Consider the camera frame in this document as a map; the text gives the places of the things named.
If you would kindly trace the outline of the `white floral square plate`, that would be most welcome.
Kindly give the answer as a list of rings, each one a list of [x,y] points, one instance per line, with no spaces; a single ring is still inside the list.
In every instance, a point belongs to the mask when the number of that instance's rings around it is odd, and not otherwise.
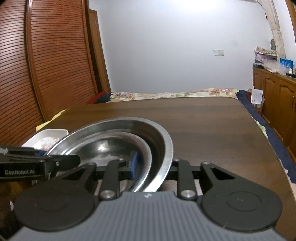
[[[66,129],[48,128],[36,133],[27,140],[22,147],[47,151],[58,141],[67,136],[67,134],[69,134],[69,132]]]

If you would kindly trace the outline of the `small stainless steel bowl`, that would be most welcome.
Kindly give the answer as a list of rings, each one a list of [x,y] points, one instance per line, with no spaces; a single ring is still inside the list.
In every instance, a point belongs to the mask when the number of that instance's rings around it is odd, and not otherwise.
[[[79,140],[69,154],[76,154],[81,164],[94,162],[106,166],[112,160],[127,161],[133,179],[126,181],[125,190],[142,189],[152,166],[149,145],[139,136],[124,131],[103,131]]]

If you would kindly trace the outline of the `large stainless steel bowl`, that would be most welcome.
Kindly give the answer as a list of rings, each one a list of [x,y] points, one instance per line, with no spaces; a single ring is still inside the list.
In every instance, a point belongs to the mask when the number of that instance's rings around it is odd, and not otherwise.
[[[79,140],[103,131],[124,131],[135,134],[146,141],[152,153],[152,166],[144,186],[139,191],[157,191],[171,167],[174,147],[167,130],[152,120],[121,117],[92,123],[62,138],[47,151],[47,154],[75,155],[69,154],[69,151],[74,148]]]

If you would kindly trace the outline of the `wooden room door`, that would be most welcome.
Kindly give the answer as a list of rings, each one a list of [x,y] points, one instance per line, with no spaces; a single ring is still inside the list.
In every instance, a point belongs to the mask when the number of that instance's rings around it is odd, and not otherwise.
[[[111,92],[100,37],[97,11],[90,9],[88,13],[92,47],[91,54],[93,59],[93,69],[96,78],[97,88],[99,92]]]

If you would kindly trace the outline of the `wooden slatted wardrobe door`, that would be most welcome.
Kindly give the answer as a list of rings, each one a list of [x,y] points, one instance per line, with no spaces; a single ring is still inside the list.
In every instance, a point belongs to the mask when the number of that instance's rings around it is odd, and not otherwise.
[[[97,94],[87,16],[88,1],[1,1],[2,144]]]

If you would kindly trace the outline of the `floral bed blanket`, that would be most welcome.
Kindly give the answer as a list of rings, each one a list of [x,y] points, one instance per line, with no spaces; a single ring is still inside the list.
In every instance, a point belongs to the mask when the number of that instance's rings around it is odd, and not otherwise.
[[[235,88],[206,88],[176,93],[136,93],[136,92],[112,92],[109,97],[110,102],[122,102],[132,100],[160,99],[160,98],[184,98],[184,97],[230,97],[237,99],[251,114],[265,137],[268,139],[275,151],[281,166],[283,167],[288,182],[292,190],[295,190],[295,163],[291,159],[287,148],[277,137],[275,131],[269,127],[263,117],[257,112],[248,99],[247,91]]]

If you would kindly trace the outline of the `white cardboard box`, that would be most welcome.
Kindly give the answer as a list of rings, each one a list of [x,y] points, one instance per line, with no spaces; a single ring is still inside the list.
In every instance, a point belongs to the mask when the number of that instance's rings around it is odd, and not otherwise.
[[[264,103],[263,90],[252,88],[251,93],[251,103],[253,106],[262,106]]]

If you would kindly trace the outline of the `wooden sideboard cabinet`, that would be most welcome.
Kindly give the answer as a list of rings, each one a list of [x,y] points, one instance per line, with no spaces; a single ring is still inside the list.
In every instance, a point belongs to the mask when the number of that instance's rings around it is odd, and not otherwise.
[[[253,86],[263,91],[262,117],[295,161],[295,79],[253,67]]]

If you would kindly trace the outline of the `stack of folded cloths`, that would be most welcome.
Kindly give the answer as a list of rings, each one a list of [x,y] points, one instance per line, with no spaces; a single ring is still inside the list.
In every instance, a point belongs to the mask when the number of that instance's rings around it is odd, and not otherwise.
[[[278,54],[276,50],[267,50],[262,47],[256,47],[254,49],[254,62],[257,65],[262,66],[264,69],[277,71],[280,67],[278,63]]]

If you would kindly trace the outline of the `blue picture card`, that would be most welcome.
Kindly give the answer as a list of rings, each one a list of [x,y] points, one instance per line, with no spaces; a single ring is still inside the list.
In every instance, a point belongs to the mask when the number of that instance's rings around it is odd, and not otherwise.
[[[293,61],[290,59],[280,58],[280,69],[284,73],[290,73],[293,71]]]

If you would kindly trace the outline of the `beige curtain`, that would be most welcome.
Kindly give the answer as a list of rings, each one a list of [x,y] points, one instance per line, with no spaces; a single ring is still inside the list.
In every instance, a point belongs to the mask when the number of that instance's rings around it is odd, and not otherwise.
[[[280,22],[278,20],[278,15],[275,9],[275,5],[272,0],[258,0],[257,2],[264,9],[265,15],[267,17],[269,26],[273,34],[277,57],[278,59],[280,58],[285,59],[286,58],[285,45],[283,42],[283,38],[280,30]]]

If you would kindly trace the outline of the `white wall switch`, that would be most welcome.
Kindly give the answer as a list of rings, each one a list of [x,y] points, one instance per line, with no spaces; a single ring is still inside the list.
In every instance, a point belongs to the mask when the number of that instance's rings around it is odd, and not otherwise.
[[[213,54],[214,56],[224,56],[225,55],[225,52],[224,50],[213,50]]]

